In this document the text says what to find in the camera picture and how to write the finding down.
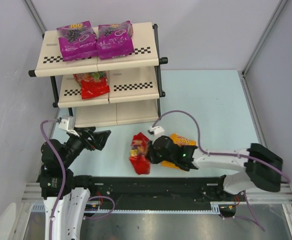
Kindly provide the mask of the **orange mango candy bag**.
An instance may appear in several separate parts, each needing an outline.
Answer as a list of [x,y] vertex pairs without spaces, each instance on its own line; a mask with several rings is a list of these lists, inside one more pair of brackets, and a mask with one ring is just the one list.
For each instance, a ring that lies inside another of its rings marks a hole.
[[[188,139],[185,138],[181,135],[177,135],[176,133],[173,133],[170,135],[170,138],[173,140],[173,142],[175,144],[177,144],[178,146],[195,146],[196,145],[196,141],[192,140],[192,139]],[[181,170],[181,168],[179,168],[178,166],[176,166],[175,164],[168,162],[168,161],[163,161],[161,163],[162,167],[166,167],[166,168],[172,168],[172,169],[178,169]]]

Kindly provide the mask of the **red fruit candy bag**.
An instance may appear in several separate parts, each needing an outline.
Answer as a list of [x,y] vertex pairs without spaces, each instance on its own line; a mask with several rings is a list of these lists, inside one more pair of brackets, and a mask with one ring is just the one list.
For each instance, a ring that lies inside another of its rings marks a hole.
[[150,160],[147,158],[149,138],[142,132],[133,136],[129,160],[138,175],[150,174]]
[[110,92],[108,77],[105,71],[73,74],[75,81],[81,87],[83,100],[93,99]]

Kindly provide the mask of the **purple grape candy bag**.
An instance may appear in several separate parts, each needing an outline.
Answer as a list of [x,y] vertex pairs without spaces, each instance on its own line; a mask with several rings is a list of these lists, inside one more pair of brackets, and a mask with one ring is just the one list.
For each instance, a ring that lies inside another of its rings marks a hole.
[[98,25],[97,51],[101,60],[126,57],[134,52],[133,26],[123,23]]
[[65,62],[96,57],[97,35],[90,21],[57,28],[60,52]]

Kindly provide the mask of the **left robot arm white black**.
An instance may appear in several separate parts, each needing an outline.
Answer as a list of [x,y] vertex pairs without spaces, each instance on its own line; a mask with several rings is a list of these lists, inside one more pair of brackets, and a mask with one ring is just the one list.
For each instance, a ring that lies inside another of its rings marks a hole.
[[110,130],[95,127],[75,128],[68,140],[60,143],[43,135],[42,169],[39,176],[45,207],[45,239],[78,240],[88,199],[96,193],[93,177],[74,175],[70,165],[83,150],[101,151]]

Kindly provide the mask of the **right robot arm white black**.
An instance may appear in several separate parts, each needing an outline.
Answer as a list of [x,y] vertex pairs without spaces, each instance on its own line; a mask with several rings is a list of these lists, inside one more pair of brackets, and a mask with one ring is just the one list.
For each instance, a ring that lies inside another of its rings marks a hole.
[[280,191],[283,160],[259,143],[231,152],[202,152],[195,145],[177,145],[168,136],[148,143],[147,158],[152,164],[170,162],[184,171],[224,169],[235,171],[220,178],[223,191],[236,195],[251,188]]

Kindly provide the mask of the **beige three-tier shelf rack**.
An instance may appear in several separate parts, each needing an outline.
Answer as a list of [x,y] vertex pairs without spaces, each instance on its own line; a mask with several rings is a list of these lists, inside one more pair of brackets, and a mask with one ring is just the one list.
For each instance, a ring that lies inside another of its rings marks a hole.
[[[98,57],[65,62],[59,50],[57,32],[43,35],[43,44],[31,77],[49,77],[53,106],[68,109],[75,126],[106,127],[153,122],[161,115],[161,69],[168,62],[159,53],[158,26],[143,22],[133,24],[134,51],[126,57],[101,60]],[[104,71],[110,91],[93,99],[82,99],[74,74]]]

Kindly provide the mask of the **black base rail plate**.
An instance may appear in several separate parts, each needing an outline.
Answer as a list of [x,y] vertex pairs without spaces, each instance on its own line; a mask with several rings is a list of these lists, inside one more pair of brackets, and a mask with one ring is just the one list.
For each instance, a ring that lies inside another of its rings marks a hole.
[[224,206],[244,202],[241,186],[235,193],[223,189],[221,177],[92,177],[68,176],[61,199],[70,195],[73,205],[87,193],[88,210],[194,212],[211,210],[211,203]]

